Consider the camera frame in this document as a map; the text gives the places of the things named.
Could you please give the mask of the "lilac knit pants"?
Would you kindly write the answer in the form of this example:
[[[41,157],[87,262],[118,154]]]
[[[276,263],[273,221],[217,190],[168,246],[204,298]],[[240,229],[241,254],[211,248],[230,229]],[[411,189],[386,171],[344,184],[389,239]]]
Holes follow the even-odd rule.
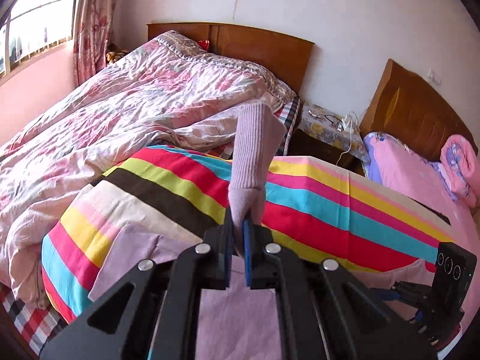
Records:
[[[264,186],[281,131],[263,104],[248,106],[238,117],[226,211],[233,225],[230,282],[225,290],[202,290],[193,359],[284,359],[275,291],[247,285],[243,237],[245,221],[261,226]],[[94,284],[97,300],[139,261],[173,261],[190,247],[137,225],[123,226]]]

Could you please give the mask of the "rainbow striped blanket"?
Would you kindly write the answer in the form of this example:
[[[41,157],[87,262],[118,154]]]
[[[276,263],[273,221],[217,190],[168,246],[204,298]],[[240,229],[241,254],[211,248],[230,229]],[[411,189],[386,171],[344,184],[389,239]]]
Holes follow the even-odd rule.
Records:
[[[232,164],[155,145],[87,184],[44,237],[47,297],[67,321],[89,306],[89,292],[121,228],[139,224],[197,242],[224,221]],[[317,158],[276,157],[268,169],[262,223],[301,258],[336,258],[360,272],[388,272],[423,260],[433,271],[449,224],[362,176]]]

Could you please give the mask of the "red checked bed sheet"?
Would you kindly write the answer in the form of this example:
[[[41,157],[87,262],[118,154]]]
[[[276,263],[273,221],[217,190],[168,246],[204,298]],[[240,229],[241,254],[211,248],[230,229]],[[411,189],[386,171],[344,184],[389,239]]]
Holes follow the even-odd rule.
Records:
[[[68,325],[52,306],[38,309],[16,300],[13,292],[1,284],[1,317],[14,342],[24,347],[35,359],[41,351]]]

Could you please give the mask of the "pink bed sheet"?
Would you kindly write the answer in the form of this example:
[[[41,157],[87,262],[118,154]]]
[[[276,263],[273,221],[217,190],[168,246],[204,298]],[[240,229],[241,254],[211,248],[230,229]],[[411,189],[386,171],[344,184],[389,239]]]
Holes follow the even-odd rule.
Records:
[[[443,165],[429,162],[386,133],[368,133],[364,138],[370,164],[370,180],[404,194],[449,223],[456,244],[479,255],[479,236],[471,207],[448,189]]]

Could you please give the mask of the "rolled pink floral duvet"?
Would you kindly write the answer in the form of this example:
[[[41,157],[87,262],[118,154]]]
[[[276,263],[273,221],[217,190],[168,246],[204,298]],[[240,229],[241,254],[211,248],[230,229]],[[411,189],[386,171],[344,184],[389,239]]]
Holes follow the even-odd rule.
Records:
[[[470,142],[451,135],[443,145],[440,162],[449,191],[473,208],[479,202],[479,160]]]

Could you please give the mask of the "floral nightstand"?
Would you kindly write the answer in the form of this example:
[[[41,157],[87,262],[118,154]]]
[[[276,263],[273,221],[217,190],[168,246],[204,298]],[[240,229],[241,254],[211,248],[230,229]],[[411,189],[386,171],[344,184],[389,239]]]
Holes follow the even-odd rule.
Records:
[[[330,122],[313,118],[308,113],[309,110],[317,114],[333,115],[339,119],[343,117],[321,106],[304,103],[301,115],[298,117],[298,121],[289,139],[287,154],[289,156],[311,156],[338,166],[336,163],[341,151],[337,141],[337,128]],[[366,149],[362,162],[356,162],[346,169],[355,170],[358,167],[369,164],[370,157]]]

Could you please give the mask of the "eyeglasses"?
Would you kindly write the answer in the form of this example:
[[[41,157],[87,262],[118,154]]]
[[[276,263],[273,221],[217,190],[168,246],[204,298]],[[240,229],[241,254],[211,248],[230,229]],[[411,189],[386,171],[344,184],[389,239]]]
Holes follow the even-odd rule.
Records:
[[[322,121],[325,121],[325,122],[330,122],[331,125],[334,125],[336,128],[338,128],[338,126],[341,125],[341,123],[342,123],[342,120],[339,119],[338,117],[334,116],[334,115],[328,115],[328,114],[322,114],[322,113],[317,114],[317,113],[315,113],[311,110],[309,110],[308,113],[313,118],[316,118],[316,119],[319,119],[319,120],[322,120]]]

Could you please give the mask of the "dark wooden headboard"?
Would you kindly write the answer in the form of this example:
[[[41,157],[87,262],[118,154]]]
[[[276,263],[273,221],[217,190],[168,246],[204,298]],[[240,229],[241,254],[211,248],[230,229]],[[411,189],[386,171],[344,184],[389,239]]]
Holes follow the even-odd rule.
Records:
[[[422,77],[389,58],[372,101],[360,122],[360,135],[388,133],[430,161],[438,161],[451,135],[473,135],[449,103]]]

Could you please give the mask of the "pink floral quilt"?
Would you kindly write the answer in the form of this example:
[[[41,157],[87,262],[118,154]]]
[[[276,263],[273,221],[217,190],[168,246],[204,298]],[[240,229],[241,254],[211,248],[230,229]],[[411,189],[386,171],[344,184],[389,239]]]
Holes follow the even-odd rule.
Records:
[[[89,182],[159,141],[223,145],[244,105],[277,111],[295,96],[266,67],[206,52],[173,30],[105,67],[1,147],[1,282],[45,308],[42,239]]]

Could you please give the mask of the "light wooden headboard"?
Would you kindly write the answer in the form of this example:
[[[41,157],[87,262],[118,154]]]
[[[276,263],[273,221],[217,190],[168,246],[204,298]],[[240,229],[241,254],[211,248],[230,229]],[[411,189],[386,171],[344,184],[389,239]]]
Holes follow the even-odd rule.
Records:
[[[147,38],[169,30],[194,41],[210,41],[211,53],[264,66],[295,93],[301,89],[314,46],[311,41],[267,29],[208,22],[148,24]]]

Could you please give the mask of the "pink floral curtain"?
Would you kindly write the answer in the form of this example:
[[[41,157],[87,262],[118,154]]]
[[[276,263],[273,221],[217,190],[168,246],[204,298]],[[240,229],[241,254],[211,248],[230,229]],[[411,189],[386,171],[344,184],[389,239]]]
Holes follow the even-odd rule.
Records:
[[[79,86],[107,66],[117,0],[77,0],[73,31],[73,72]]]

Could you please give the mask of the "white wall socket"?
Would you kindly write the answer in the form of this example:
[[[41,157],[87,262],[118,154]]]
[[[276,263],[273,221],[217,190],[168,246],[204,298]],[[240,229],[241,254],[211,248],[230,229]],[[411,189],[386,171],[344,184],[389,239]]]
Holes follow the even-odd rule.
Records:
[[[427,78],[436,86],[441,86],[442,84],[441,77],[432,68],[428,71]]]

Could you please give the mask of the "window frame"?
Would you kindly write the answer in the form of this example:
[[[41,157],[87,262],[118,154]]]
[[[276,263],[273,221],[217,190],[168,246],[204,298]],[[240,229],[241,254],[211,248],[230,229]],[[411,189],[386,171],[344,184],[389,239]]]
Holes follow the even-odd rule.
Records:
[[[77,0],[16,0],[1,27],[1,76],[72,40]]]

